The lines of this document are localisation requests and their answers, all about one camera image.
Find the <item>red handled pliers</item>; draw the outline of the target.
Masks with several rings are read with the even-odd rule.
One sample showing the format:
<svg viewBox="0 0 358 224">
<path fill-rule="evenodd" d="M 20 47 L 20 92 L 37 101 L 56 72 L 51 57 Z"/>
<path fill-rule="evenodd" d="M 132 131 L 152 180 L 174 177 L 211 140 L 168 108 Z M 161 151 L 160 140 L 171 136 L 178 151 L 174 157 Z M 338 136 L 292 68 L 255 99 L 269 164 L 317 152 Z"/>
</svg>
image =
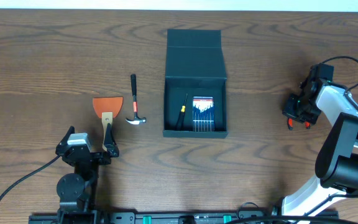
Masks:
<svg viewBox="0 0 358 224">
<path fill-rule="evenodd" d="M 293 123 L 294 122 L 303 123 L 305 125 L 306 129 L 311 129 L 311 123 L 309 123 L 308 121 L 288 118 L 287 119 L 287 127 L 288 127 L 289 130 L 293 130 Z"/>
</svg>

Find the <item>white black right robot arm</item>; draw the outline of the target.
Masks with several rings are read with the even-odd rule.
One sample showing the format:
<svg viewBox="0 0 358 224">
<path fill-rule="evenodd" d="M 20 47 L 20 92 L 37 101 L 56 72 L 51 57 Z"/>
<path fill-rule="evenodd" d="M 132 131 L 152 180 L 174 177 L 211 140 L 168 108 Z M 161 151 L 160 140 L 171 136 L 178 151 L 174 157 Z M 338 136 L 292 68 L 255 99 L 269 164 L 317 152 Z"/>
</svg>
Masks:
<svg viewBox="0 0 358 224">
<path fill-rule="evenodd" d="M 358 104 L 341 85 L 309 81 L 290 98 L 291 118 L 324 113 L 330 130 L 315 163 L 315 174 L 294 194 L 283 198 L 279 214 L 316 216 L 330 205 L 358 198 Z"/>
</svg>

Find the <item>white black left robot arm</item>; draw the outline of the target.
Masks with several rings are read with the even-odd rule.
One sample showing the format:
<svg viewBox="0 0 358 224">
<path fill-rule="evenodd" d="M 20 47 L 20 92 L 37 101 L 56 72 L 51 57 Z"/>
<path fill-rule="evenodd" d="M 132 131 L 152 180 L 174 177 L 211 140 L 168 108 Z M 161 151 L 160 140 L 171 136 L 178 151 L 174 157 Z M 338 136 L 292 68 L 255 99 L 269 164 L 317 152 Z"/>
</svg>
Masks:
<svg viewBox="0 0 358 224">
<path fill-rule="evenodd" d="M 55 153 L 62 161 L 74 168 L 57 184 L 60 197 L 59 223 L 109 223 L 107 212 L 96 208 L 96 188 L 99 166 L 110 165 L 113 157 L 119 156 L 119 149 L 112 135 L 112 124 L 107 124 L 101 152 L 91 152 L 86 133 L 75 133 L 72 126 L 57 145 Z"/>
</svg>

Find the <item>precision screwdriver set case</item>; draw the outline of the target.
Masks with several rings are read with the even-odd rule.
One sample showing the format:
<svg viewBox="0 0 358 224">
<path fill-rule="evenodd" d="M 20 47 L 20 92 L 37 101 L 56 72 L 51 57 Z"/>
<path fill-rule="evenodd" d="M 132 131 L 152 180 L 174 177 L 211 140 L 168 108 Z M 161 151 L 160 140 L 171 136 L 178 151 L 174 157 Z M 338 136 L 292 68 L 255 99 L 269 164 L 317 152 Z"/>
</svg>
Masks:
<svg viewBox="0 0 358 224">
<path fill-rule="evenodd" d="M 194 96 L 192 101 L 193 131 L 213 132 L 214 100 L 211 96 Z"/>
</svg>

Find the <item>small black claw hammer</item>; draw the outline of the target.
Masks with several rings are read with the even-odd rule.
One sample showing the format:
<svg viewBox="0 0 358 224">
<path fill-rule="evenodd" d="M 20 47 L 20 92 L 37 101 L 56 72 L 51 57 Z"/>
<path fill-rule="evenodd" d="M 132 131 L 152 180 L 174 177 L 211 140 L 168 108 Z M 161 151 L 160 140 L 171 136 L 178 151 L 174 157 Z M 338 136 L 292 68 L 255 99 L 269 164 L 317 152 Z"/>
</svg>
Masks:
<svg viewBox="0 0 358 224">
<path fill-rule="evenodd" d="M 132 125 L 144 124 L 147 122 L 146 118 L 140 118 L 138 115 L 136 74 L 131 74 L 131 90 L 134 117 L 132 119 L 126 118 L 126 121 Z"/>
</svg>

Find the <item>orange scraper wooden handle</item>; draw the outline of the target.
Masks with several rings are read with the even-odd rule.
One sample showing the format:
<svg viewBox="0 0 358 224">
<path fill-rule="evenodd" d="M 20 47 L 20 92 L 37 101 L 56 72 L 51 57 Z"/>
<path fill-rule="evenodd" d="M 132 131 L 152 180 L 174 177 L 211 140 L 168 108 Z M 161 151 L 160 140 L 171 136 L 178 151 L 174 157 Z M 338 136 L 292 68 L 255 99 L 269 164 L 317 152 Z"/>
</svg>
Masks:
<svg viewBox="0 0 358 224">
<path fill-rule="evenodd" d="M 101 119 L 105 134 L 107 124 L 113 124 L 114 118 L 119 114 L 122 108 L 123 97 L 116 96 L 93 98 L 92 103 L 94 112 L 98 118 Z"/>
</svg>

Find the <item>black yellow screwdriver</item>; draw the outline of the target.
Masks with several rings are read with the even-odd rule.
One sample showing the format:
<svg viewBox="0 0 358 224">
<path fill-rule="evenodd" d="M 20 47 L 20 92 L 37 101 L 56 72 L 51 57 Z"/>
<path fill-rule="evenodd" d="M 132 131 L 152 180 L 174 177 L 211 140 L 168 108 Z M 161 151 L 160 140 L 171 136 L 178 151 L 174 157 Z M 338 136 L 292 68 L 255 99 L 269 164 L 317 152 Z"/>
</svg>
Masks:
<svg viewBox="0 0 358 224">
<path fill-rule="evenodd" d="M 181 106 L 181 109 L 180 109 L 180 112 L 179 112 L 179 115 L 178 115 L 177 123 L 175 125 L 175 130 L 176 131 L 181 131 L 183 129 L 185 113 L 186 113 L 187 98 L 188 98 L 188 94 L 185 95 L 184 102 L 183 102 L 183 104 Z"/>
</svg>

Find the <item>black open gift box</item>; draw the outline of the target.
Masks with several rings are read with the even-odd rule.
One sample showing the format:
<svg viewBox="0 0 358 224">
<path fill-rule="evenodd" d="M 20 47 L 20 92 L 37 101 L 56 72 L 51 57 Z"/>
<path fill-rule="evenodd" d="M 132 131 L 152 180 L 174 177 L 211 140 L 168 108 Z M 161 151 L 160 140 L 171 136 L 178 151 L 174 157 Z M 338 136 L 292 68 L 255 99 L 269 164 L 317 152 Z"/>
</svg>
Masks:
<svg viewBox="0 0 358 224">
<path fill-rule="evenodd" d="M 226 68 L 220 30 L 169 29 L 165 61 L 163 136 L 166 138 L 224 139 L 227 134 Z M 181 131 L 175 130 L 188 94 Z M 214 100 L 213 132 L 193 131 L 194 96 Z"/>
</svg>

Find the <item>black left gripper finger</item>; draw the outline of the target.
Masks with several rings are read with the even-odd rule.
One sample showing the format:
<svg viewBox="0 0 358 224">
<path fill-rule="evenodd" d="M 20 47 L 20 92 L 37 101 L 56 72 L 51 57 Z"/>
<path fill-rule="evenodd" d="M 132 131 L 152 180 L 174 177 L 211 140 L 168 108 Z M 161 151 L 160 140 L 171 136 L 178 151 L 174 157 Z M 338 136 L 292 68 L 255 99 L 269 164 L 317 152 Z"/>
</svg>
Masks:
<svg viewBox="0 0 358 224">
<path fill-rule="evenodd" d="M 66 152 L 67 150 L 69 150 L 70 146 L 68 145 L 68 139 L 70 135 L 74 133 L 75 128 L 73 126 L 70 126 L 62 140 L 57 144 L 57 152 Z"/>
<path fill-rule="evenodd" d="M 108 123 L 104 134 L 103 146 L 106 148 L 110 157 L 119 157 L 119 148 L 112 135 L 112 124 Z"/>
</svg>

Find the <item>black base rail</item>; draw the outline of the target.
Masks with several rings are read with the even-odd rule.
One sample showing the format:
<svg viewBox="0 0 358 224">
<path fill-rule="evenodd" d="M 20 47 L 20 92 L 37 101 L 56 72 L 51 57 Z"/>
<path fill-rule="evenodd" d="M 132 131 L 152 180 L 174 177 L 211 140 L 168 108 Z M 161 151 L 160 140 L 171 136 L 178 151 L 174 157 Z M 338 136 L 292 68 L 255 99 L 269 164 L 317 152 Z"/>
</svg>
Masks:
<svg viewBox="0 0 358 224">
<path fill-rule="evenodd" d="M 264 217 L 261 210 L 240 210 L 238 212 L 223 213 L 133 213 L 114 212 L 102 214 L 94 212 L 90 214 L 59 214 L 59 215 L 31 215 L 29 224 L 202 224 L 202 223 L 228 223 L 240 218 Z"/>
</svg>

